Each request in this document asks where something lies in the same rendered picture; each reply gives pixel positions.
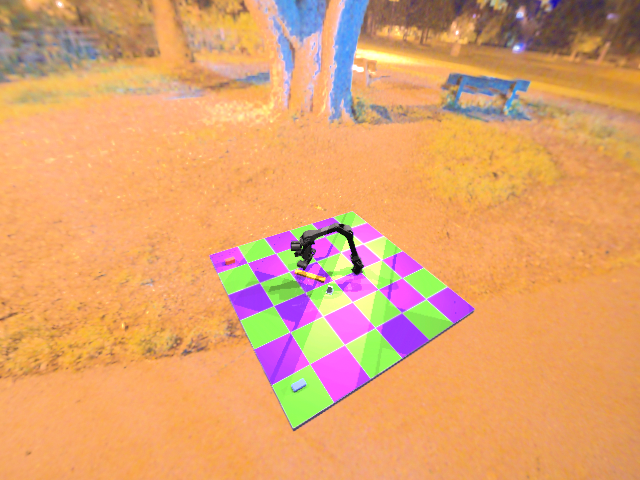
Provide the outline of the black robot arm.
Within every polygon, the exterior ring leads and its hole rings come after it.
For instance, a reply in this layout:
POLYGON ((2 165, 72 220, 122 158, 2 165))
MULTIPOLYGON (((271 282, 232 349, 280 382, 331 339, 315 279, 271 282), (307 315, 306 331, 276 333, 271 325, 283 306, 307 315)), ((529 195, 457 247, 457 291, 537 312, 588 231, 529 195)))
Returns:
POLYGON ((356 275, 363 273, 364 268, 363 261, 359 254, 357 253, 355 243, 354 243, 354 233, 350 225, 346 225, 343 223, 333 223, 329 226, 317 229, 317 230, 306 230, 300 236, 299 241, 291 241, 291 251, 295 251, 294 256, 303 258, 303 253, 301 251, 310 252, 312 250, 312 245, 315 245, 315 240, 321 236, 338 232, 341 235, 345 236, 348 240, 348 244, 351 250, 350 259, 353 264, 353 268, 351 269, 356 275), (303 249, 302 249, 303 246, 303 249))

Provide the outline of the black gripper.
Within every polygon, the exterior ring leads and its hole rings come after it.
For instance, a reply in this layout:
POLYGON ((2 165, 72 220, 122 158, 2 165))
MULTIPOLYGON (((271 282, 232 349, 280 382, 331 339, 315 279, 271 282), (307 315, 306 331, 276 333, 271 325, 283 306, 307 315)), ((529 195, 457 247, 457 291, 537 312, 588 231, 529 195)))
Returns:
POLYGON ((316 253, 316 249, 312 248, 312 250, 310 252, 305 252, 305 251, 302 250, 301 253, 303 253, 303 259, 304 260, 303 261, 299 260, 298 263, 297 263, 297 267, 303 268, 303 270, 305 271, 307 266, 308 266, 308 264, 312 260, 314 254, 316 253))

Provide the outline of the small light blue block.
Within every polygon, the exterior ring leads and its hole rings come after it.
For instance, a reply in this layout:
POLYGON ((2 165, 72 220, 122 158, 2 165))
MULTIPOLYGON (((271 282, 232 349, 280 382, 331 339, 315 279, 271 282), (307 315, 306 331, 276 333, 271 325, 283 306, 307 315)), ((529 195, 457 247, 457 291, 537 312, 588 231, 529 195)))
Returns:
POLYGON ((293 390, 293 392, 298 391, 299 389, 303 388, 304 386, 306 386, 306 382, 305 380, 302 378, 298 381, 296 381, 295 383, 291 384, 291 388, 293 390))

